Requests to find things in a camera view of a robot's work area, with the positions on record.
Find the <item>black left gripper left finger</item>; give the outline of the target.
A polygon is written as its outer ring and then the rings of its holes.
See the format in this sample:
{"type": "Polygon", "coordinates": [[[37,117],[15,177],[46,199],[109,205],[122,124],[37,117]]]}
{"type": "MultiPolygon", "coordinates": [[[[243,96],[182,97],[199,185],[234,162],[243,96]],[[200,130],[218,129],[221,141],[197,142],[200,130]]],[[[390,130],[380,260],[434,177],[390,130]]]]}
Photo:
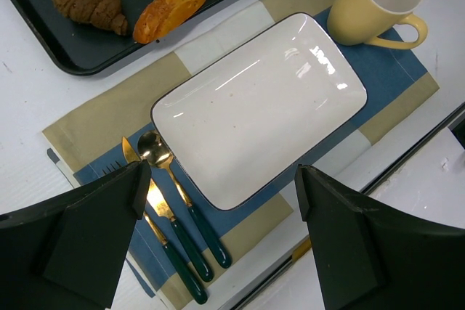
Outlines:
{"type": "Polygon", "coordinates": [[[133,162],[1,215],[2,309],[109,309],[145,209],[150,169],[133,162]]]}

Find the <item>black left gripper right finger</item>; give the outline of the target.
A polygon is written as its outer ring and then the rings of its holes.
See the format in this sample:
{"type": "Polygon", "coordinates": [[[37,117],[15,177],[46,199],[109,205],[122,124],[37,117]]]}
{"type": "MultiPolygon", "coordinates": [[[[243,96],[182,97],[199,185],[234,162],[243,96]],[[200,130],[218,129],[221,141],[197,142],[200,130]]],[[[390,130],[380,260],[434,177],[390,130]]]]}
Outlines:
{"type": "Polygon", "coordinates": [[[327,309],[462,309],[464,230],[357,192],[314,166],[295,185],[327,309]]]}

